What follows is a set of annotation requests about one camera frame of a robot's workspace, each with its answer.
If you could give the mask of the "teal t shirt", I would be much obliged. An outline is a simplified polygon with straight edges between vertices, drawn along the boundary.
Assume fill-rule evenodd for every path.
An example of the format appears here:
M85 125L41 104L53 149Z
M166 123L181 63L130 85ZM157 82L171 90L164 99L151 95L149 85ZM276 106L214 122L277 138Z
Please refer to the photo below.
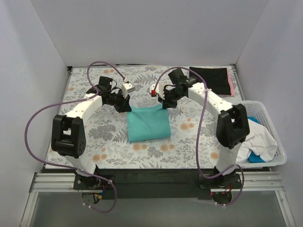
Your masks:
M171 136L168 110L162 105L132 107L126 114L128 141L160 140Z

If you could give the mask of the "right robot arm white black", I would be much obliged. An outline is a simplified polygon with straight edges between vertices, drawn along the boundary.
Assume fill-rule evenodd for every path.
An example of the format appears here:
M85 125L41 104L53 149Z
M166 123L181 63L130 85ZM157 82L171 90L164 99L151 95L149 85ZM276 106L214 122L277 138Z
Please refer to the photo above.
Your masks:
M212 175L202 173L197 167L199 175L197 183L200 187L229 186L233 180L240 183L243 179L236 174L240 166L236 163L241 143L250 133L246 108L242 104L229 103L210 88L206 81L196 72L189 69L190 77L184 75L184 67L172 67L166 70L169 74L172 89L161 87L159 83L150 87L152 97L157 97L163 109L176 108L178 100L187 97L202 106L202 112L209 112L216 119L216 138L220 143L220 153Z

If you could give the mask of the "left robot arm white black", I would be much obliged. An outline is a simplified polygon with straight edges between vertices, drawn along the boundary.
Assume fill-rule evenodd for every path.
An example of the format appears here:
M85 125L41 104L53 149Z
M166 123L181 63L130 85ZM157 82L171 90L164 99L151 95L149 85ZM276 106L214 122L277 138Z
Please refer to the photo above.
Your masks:
M91 189L100 186L102 180L91 176L98 173L98 166L85 153L85 123L103 105L110 105L119 113L130 112L129 93L135 90L130 82L112 87L113 79L101 76L99 83L90 88L84 101L64 115L53 118L51 149L64 156L76 168L80 181Z

